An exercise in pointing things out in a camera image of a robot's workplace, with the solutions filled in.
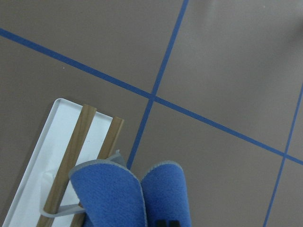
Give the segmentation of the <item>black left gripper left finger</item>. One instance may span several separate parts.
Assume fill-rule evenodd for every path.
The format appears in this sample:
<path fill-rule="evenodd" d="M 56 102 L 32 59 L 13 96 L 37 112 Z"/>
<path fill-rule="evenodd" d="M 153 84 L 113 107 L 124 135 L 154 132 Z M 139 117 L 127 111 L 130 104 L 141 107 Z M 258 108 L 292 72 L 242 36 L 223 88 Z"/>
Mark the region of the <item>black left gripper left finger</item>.
<path fill-rule="evenodd" d="M 166 220 L 164 219 L 156 220 L 156 227 L 166 227 Z"/>

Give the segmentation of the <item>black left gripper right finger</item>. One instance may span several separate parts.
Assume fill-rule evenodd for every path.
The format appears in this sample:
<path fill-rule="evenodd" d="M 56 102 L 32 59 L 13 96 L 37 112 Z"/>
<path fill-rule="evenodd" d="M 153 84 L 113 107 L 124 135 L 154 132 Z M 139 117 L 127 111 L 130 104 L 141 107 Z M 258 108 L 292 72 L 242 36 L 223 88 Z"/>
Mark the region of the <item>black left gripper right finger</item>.
<path fill-rule="evenodd" d="M 177 220 L 170 220 L 169 221 L 169 227 L 178 227 L 178 221 Z"/>

